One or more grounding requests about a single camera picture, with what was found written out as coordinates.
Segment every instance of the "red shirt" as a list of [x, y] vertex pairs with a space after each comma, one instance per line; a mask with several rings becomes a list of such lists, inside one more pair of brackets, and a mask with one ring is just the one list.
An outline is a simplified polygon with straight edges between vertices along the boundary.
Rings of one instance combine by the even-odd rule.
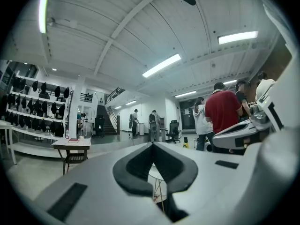
[[237, 111], [241, 105], [231, 91], [216, 91], [206, 101], [205, 117], [210, 118], [217, 134], [239, 122]]

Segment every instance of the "fluorescent light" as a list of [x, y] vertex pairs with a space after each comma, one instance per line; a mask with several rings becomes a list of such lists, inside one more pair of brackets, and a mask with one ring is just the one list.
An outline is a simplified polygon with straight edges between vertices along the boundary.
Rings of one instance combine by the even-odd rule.
[[250, 38], [256, 38], [258, 35], [258, 31], [252, 31], [252, 32], [242, 32], [242, 33], [236, 33], [232, 35], [222, 36], [218, 38], [219, 44], [224, 43], [230, 43], [233, 41], [240, 41], [244, 39], [250, 39]]
[[180, 95], [177, 95], [177, 96], [175, 96], [175, 97], [176, 97], [176, 98], [179, 98], [179, 97], [186, 96], [186, 95], [190, 95], [190, 94], [193, 94], [193, 93], [196, 93], [196, 91], [192, 91], [192, 92], [180, 94]]
[[41, 33], [46, 33], [46, 7], [47, 0], [39, 0], [38, 25]]
[[126, 103], [126, 105], [130, 105], [130, 104], [133, 104], [133, 103], [135, 103], [136, 101], [132, 101], [132, 102], [130, 102], [130, 103]]
[[235, 79], [235, 80], [232, 80], [232, 81], [224, 82], [223, 84], [226, 85], [226, 84], [230, 84], [230, 83], [236, 83], [236, 81], [237, 80]]
[[147, 72], [145, 72], [143, 74], [144, 77], [149, 77], [150, 75], [158, 72], [159, 70], [165, 68], [166, 66], [171, 65], [172, 63], [180, 60], [181, 57], [179, 56], [179, 54], [176, 54], [170, 58], [168, 58], [167, 60], [164, 60], [163, 62], [161, 62], [160, 64], [156, 65], [155, 67], [151, 68], [150, 70], [148, 70]]

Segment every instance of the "white ceiling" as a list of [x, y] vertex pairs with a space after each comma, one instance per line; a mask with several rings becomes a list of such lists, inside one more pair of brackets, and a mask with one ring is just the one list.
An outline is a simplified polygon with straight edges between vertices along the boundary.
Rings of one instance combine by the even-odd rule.
[[[260, 0], [49, 0], [47, 39], [31, 0], [7, 39], [3, 59], [30, 62], [95, 86], [135, 95], [210, 93], [215, 82], [249, 78], [269, 56], [278, 31]], [[258, 38], [218, 44], [218, 36], [258, 30]], [[182, 60], [142, 74], [179, 53]]]

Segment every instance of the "shelf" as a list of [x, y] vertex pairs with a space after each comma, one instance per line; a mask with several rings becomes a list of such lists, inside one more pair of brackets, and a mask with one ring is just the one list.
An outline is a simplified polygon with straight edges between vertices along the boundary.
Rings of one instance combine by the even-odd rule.
[[32, 128], [26, 129], [24, 127], [23, 128], [22, 127], [13, 127], [12, 130], [19, 132], [19, 133], [28, 134], [28, 135], [35, 136], [35, 137], [42, 137], [42, 138], [50, 139], [50, 140], [59, 140], [59, 139], [64, 138], [64, 137], [51, 136], [48, 133], [45, 133], [43, 131], [35, 131]]
[[[29, 86], [29, 87], [32, 87], [32, 84], [36, 81], [38, 81], [38, 85], [37, 85], [37, 88], [41, 88], [41, 85], [43, 83], [46, 83], [47, 84], [47, 90], [48, 91], [54, 91], [56, 89], [57, 86], [60, 86], [59, 84], [55, 84], [55, 83], [50, 83], [50, 82], [46, 82], [46, 81], [41, 81], [41, 80], [38, 80], [36, 78], [30, 78], [30, 77], [24, 77], [24, 76], [16, 76], [16, 77], [20, 77], [22, 79], [26, 79], [26, 85]], [[62, 87], [60, 86], [60, 93], [62, 94], [64, 92], [66, 88], [65, 87]]]
[[[14, 151], [21, 153], [31, 154], [40, 157], [49, 157], [49, 158], [60, 158], [60, 154], [53, 147], [39, 147], [35, 145], [26, 144], [23, 142], [17, 142], [13, 144]], [[66, 157], [66, 151], [60, 151], [63, 157]]]
[[11, 92], [11, 94], [16, 94], [16, 96], [18, 96], [20, 94], [21, 97], [26, 97], [26, 98], [32, 98], [34, 100], [40, 100], [40, 101], [46, 101], [48, 103], [56, 103], [56, 104], [66, 104], [65, 102], [60, 102], [60, 101], [52, 101], [52, 100], [49, 100], [49, 99], [45, 99], [45, 98], [41, 98], [41, 97], [34, 97], [34, 96], [30, 96], [30, 95], [27, 95], [27, 94], [22, 94], [22, 93], [18, 93], [18, 92]]
[[[27, 113], [24, 113], [24, 112], [17, 112], [17, 111], [14, 111], [14, 110], [11, 110], [11, 109], [8, 109], [9, 112], [12, 112], [14, 114], [18, 114], [18, 115], [23, 115], [25, 117], [31, 117], [31, 118], [36, 118], [36, 119], [43, 119], [43, 117], [39, 117], [39, 116], [36, 116], [36, 115], [31, 115], [31, 114], [27, 114]], [[55, 121], [55, 122], [63, 122], [64, 120], [63, 119], [54, 119], [54, 118], [44, 118], [45, 121]]]

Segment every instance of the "white hoodie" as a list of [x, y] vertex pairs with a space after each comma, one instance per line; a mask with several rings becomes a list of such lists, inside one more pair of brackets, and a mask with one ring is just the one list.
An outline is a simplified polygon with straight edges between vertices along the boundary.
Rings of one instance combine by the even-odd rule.
[[205, 118], [205, 105], [198, 105], [198, 112], [195, 113], [193, 110], [193, 116], [195, 119], [196, 133], [198, 135], [208, 134], [213, 131], [212, 124], [207, 122]]

